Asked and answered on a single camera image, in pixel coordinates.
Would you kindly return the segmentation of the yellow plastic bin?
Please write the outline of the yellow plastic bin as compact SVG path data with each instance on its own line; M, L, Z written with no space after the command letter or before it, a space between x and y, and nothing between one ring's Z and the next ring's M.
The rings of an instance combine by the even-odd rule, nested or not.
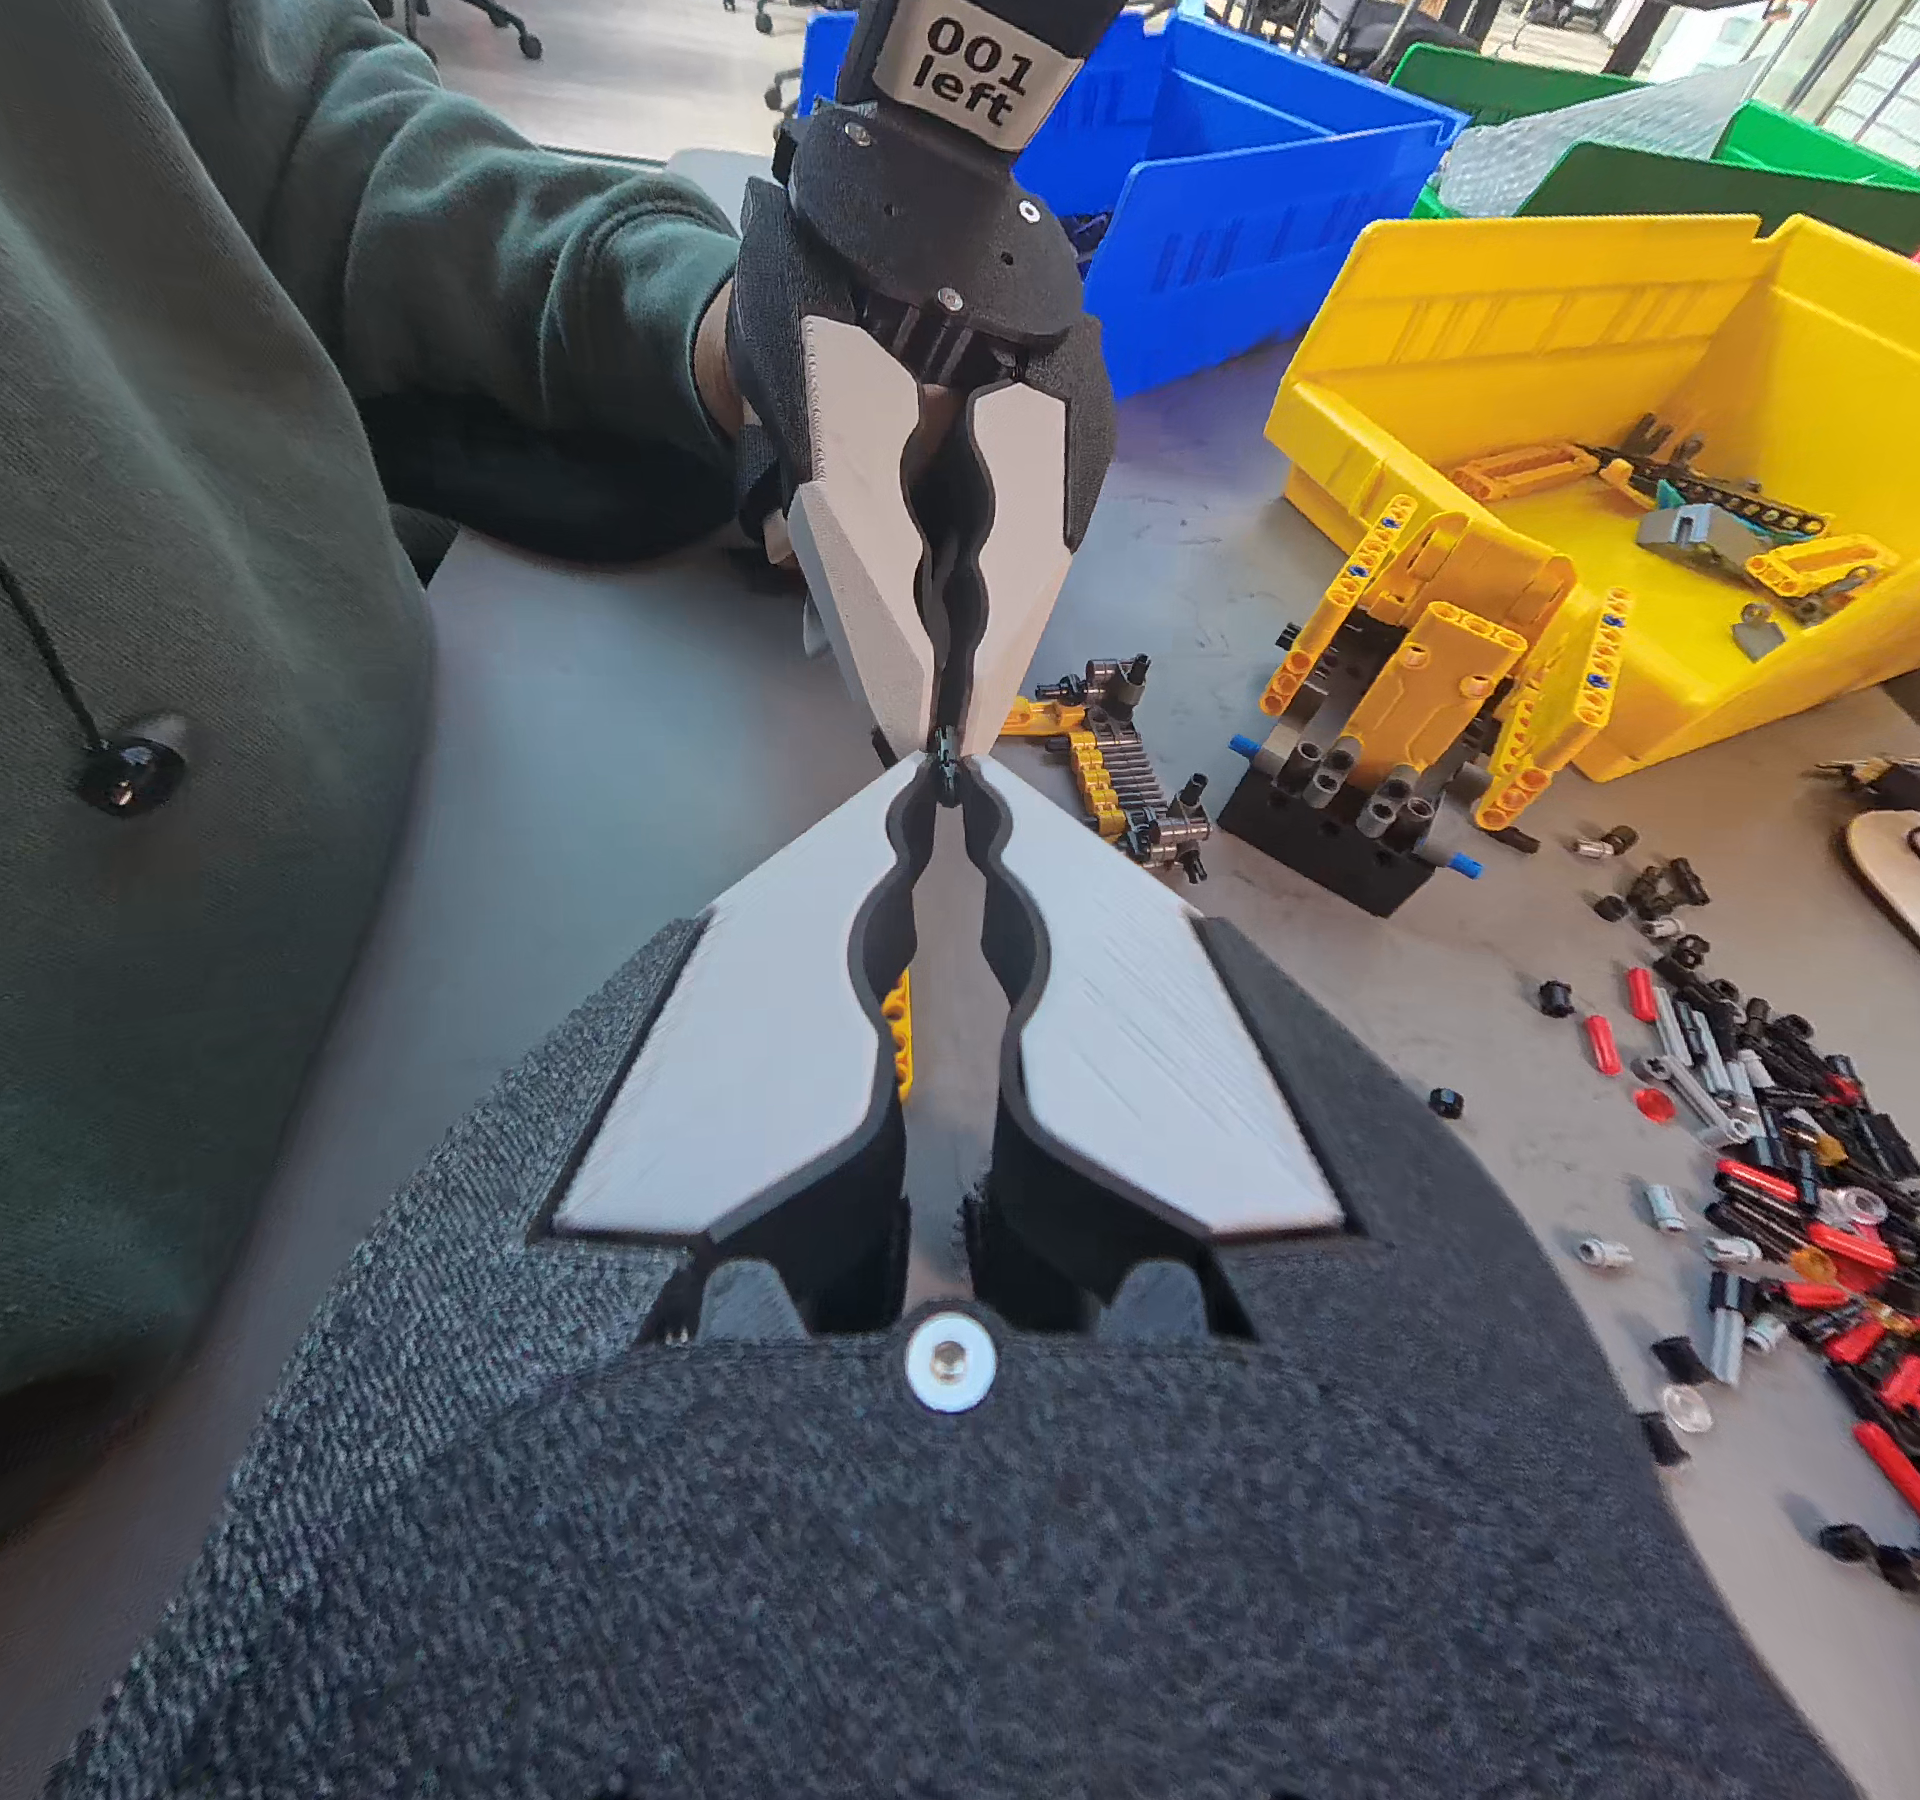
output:
M1636 542L1595 477L1486 510L1449 471L1524 447L1621 447L1645 416L1693 465L1900 562L1760 661L1732 641L1741 592ZM1916 672L1918 274L1793 218L1379 223L1361 232L1265 423L1286 498L1341 548L1397 495L1463 510L1626 589L1621 698L1578 756L1595 781Z

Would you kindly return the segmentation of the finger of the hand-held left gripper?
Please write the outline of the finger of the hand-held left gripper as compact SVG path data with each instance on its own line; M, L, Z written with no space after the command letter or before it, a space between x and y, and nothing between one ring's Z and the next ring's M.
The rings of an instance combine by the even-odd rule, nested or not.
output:
M956 731L962 756L986 756L1068 576L1065 406L1023 382L976 393L965 459Z
M810 464L791 545L852 696L891 756L920 756L935 667L919 600L925 536L902 480L919 384L859 325L806 315L800 347Z

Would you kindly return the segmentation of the blue plastic bin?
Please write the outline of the blue plastic bin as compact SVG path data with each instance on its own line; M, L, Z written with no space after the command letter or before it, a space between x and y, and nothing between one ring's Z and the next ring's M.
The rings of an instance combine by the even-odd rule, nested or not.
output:
M804 73L852 30L818 14ZM1189 16L1119 13L1014 164L1074 249L1115 397L1300 332L1364 229L1402 221L1450 113Z

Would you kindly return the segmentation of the yellow black lego robot model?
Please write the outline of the yellow black lego robot model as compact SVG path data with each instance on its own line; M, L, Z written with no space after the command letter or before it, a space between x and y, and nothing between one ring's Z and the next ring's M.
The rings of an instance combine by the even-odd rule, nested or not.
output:
M1395 495L1282 646L1218 827L1378 919L1479 878L1609 727L1632 620L1568 556Z

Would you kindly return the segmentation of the person's green sweater torso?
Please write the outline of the person's green sweater torso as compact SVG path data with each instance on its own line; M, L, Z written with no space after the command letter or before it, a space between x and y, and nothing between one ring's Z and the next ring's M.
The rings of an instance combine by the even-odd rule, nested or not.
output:
M5 0L5 1531L149 1405L283 1152L412 793L429 649L345 379L257 246L254 0Z

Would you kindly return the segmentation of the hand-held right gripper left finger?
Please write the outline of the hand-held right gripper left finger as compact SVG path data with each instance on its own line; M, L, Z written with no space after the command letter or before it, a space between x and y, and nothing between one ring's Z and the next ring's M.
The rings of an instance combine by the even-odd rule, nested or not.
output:
M931 758L911 756L713 900L588 1118L562 1238L762 1259L840 1299L898 1249L903 1123L886 1001L916 949Z

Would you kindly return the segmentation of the loose black yellow lego parts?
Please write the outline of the loose black yellow lego parts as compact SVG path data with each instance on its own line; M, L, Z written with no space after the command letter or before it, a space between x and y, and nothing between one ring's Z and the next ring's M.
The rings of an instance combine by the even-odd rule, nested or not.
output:
M1446 477L1488 507L1587 480L1609 488L1638 510L1640 548L1741 589L1730 637L1748 661L1783 649L1786 626L1825 626L1903 568L1876 536L1841 532L1825 513L1769 496L1754 479L1700 471L1705 438L1673 435L1648 414L1619 447L1529 443L1468 458Z

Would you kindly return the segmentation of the bubble wrap sheet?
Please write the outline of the bubble wrap sheet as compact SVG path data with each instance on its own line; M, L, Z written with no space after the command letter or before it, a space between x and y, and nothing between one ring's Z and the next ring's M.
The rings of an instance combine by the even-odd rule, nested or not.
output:
M1585 171L1602 156L1606 175L1619 154L1703 163L1765 75L1765 64L1748 63L1640 82L1629 91L1471 129L1442 160L1437 204L1467 221L1548 215L1538 196L1568 156L1585 156Z

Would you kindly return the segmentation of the pile of small lego pins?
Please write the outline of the pile of small lego pins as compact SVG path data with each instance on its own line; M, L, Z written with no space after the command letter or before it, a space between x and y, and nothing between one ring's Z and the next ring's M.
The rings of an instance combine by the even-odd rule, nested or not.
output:
M1833 851L1437 874L1461 1131L1711 1557L1916 1594L1916 953Z

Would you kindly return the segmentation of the yellow lego blade with connector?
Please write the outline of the yellow lego blade with connector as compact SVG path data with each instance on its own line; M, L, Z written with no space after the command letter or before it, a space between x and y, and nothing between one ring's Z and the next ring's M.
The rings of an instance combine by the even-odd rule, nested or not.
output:
M1003 738L1037 738L1055 752L1068 741L1134 735L1134 715L1147 688L1148 656L1091 659L1084 670L1019 696L1001 724Z

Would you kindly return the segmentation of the grey grille yellow lego assembly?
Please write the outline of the grey grille yellow lego assembly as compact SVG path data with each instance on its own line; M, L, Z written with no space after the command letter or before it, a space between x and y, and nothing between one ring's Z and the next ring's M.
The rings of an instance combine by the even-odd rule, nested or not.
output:
M1134 733L1086 719L1063 733L1063 755L1093 834L1134 865L1204 883L1204 849L1212 821L1204 807L1207 777L1194 773L1163 789Z

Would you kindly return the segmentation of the white book stand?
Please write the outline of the white book stand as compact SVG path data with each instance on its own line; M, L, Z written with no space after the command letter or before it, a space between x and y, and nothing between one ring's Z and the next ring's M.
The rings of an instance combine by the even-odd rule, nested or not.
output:
M1841 834L1846 863L1886 917L1918 942L1918 811L1880 807Z

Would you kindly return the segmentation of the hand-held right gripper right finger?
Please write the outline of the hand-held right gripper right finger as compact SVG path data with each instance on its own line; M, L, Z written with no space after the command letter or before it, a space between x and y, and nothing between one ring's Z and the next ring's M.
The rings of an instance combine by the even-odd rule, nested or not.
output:
M996 758L965 765L1006 999L986 1199L1086 1299L1169 1259L1322 1238L1347 1210L1204 917Z

